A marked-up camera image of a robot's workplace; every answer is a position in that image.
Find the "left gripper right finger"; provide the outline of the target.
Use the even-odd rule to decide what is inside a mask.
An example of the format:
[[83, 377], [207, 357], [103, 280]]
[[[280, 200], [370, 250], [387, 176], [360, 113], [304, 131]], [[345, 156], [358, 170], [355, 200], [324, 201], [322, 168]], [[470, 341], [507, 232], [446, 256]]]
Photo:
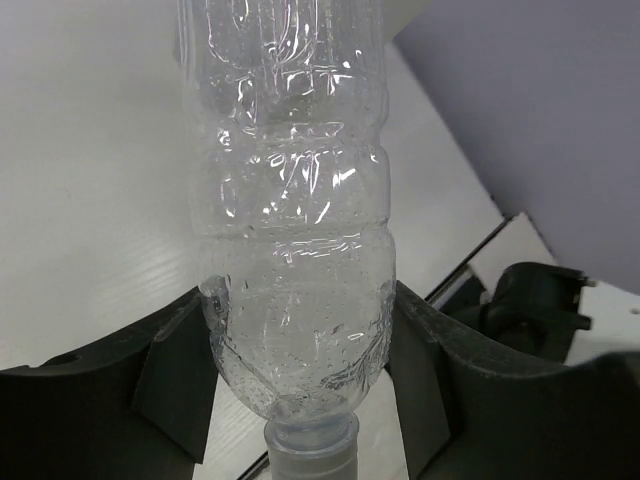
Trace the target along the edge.
[[390, 350], [413, 479], [635, 479], [639, 356], [568, 367], [501, 345], [398, 285]]

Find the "clear bottle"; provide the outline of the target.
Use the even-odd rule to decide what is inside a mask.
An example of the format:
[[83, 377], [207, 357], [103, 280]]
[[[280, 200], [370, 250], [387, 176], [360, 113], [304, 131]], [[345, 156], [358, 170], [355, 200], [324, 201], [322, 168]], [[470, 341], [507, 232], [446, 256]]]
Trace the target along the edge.
[[276, 479], [354, 479], [396, 283], [378, 1], [182, 1], [199, 289]]

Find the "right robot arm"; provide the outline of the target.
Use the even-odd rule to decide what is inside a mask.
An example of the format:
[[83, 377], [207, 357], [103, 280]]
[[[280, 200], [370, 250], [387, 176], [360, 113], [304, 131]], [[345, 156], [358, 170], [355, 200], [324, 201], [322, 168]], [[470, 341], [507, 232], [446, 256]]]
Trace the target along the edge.
[[578, 270], [516, 263], [489, 289], [466, 267], [434, 305], [498, 343], [565, 365], [639, 349], [639, 298]]

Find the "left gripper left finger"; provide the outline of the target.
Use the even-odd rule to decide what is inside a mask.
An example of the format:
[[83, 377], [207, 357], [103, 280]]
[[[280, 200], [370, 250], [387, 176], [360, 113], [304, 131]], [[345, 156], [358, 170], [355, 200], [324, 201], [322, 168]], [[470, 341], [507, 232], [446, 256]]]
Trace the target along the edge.
[[4, 479], [190, 479], [218, 372], [201, 296], [1, 373]]

